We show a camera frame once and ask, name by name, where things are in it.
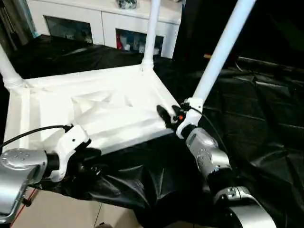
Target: cabinet door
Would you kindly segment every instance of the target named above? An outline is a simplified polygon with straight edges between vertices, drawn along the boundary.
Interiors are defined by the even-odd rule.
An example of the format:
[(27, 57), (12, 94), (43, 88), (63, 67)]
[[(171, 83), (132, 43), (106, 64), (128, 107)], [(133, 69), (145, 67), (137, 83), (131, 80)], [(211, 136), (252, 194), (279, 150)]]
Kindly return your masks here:
[[(102, 12), (104, 26), (104, 44), (117, 48), (116, 35), (120, 30), (127, 30), (137, 33), (147, 33), (149, 20), (135, 18), (125, 15)], [(172, 58), (179, 25), (158, 22), (156, 35), (163, 37), (161, 56)]]
[(105, 44), (101, 12), (98, 10), (28, 0), (39, 35), (53, 35)]

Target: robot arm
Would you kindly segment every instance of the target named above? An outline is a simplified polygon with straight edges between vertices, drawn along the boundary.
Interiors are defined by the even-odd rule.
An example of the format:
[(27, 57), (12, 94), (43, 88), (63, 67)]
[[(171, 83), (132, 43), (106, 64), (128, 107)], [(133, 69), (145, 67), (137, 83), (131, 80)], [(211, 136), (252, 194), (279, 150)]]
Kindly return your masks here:
[(11, 149), (0, 156), (0, 224), (10, 223), (16, 216), (28, 185), (42, 178), (61, 181), (70, 157), (90, 144), (80, 125), (72, 126), (55, 148), (44, 150)]
[(204, 129), (197, 127), (202, 116), (203, 100), (189, 98), (177, 110), (175, 121), (166, 110), (158, 106), (159, 115), (166, 126), (176, 130), (176, 135), (185, 139), (188, 149), (196, 159), (198, 169), (206, 180), (218, 209), (223, 227), (234, 228), (276, 228), (263, 206), (244, 186), (239, 186), (229, 158), (218, 143)]

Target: red object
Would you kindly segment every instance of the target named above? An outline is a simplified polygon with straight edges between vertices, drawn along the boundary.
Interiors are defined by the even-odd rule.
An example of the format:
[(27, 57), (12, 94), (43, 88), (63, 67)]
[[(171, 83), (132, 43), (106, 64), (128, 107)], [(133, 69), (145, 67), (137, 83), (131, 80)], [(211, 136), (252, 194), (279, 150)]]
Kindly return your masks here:
[(116, 34), (116, 44), (117, 44), (117, 49), (118, 49), (118, 50), (123, 49), (123, 44), (122, 44), (121, 41), (120, 41), (120, 36), (119, 36), (119, 34)]

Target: white tray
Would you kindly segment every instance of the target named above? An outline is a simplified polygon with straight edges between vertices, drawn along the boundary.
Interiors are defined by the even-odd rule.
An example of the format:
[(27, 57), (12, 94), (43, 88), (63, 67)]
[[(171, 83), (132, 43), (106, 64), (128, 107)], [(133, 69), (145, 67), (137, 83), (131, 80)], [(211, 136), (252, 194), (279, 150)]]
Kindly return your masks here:
[[(156, 111), (173, 114), (178, 105), (152, 69), (141, 65), (27, 79), (27, 88), (12, 90), (5, 140), (55, 124), (80, 124), (103, 154), (171, 132)], [(63, 130), (46, 130), (21, 138), (10, 148), (56, 145)]]

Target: glass panel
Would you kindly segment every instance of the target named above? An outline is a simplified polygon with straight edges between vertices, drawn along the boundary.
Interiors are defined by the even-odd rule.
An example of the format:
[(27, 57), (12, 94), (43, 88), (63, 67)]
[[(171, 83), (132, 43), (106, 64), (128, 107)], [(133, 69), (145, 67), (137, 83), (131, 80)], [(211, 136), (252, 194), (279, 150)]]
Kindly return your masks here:
[[(131, 50), (134, 52), (144, 53), (147, 34), (132, 32), (123, 29), (116, 29), (117, 49)], [(154, 54), (162, 53), (163, 37), (156, 36)]]
[(50, 35), (93, 43), (90, 23), (44, 16)]

